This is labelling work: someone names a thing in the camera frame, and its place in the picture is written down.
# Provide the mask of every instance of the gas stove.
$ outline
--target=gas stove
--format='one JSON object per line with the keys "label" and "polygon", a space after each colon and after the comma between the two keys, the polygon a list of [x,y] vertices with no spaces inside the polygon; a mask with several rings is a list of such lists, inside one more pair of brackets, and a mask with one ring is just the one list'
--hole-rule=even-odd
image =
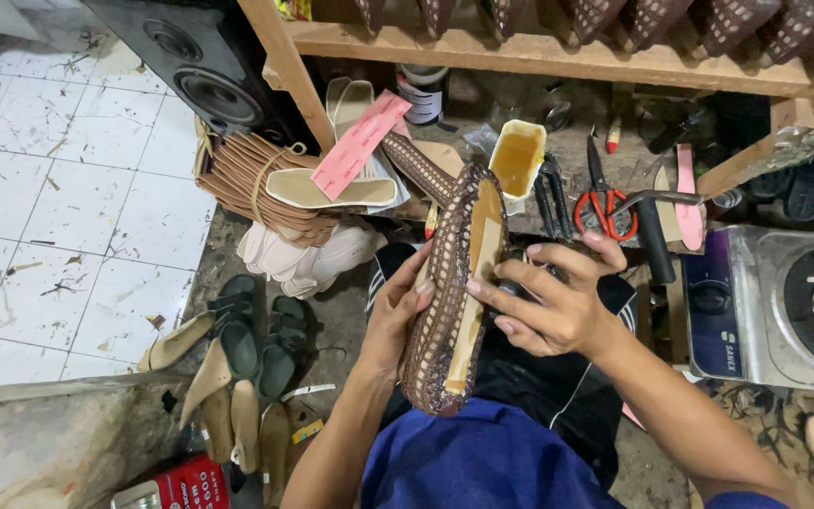
{"label": "gas stove", "polygon": [[693,374],[814,389],[814,233],[726,226],[681,259]]}

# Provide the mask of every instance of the black sandal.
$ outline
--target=black sandal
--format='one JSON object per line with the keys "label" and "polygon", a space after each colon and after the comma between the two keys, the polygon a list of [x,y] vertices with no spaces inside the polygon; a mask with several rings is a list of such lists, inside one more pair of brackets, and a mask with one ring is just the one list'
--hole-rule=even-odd
{"label": "black sandal", "polygon": [[262,351],[259,391],[263,399],[278,401],[298,365],[306,357],[309,319],[306,304],[291,297],[276,297],[269,316],[269,336]]}
{"label": "black sandal", "polygon": [[206,307],[215,312],[210,337],[218,338],[235,379],[260,376],[266,334],[266,282],[249,274],[232,276]]}

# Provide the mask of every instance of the blue shirt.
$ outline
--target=blue shirt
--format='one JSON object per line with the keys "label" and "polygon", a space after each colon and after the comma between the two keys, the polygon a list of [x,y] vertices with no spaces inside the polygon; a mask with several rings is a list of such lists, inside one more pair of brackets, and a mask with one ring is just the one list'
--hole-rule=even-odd
{"label": "blue shirt", "polygon": [[[470,399],[457,416],[411,410],[379,433],[361,502],[370,507],[623,507],[557,433],[515,407]],[[758,493],[724,493],[706,509],[786,509]]]}

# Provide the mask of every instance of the can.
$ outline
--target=can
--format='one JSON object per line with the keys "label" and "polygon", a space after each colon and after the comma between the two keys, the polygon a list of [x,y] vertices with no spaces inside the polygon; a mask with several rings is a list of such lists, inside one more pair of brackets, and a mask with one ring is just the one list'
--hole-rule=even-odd
{"label": "can", "polygon": [[404,120],[418,127],[432,126],[448,105],[448,72],[442,65],[398,64],[398,95],[413,106]]}
{"label": "can", "polygon": [[110,509],[229,509],[221,465],[195,457],[112,497]]}

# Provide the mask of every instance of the red can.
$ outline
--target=red can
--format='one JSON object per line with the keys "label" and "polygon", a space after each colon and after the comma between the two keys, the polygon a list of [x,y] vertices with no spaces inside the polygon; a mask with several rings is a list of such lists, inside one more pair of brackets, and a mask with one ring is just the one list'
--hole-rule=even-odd
{"label": "red can", "polygon": [[221,466],[206,455],[112,497],[111,509],[229,509]]}

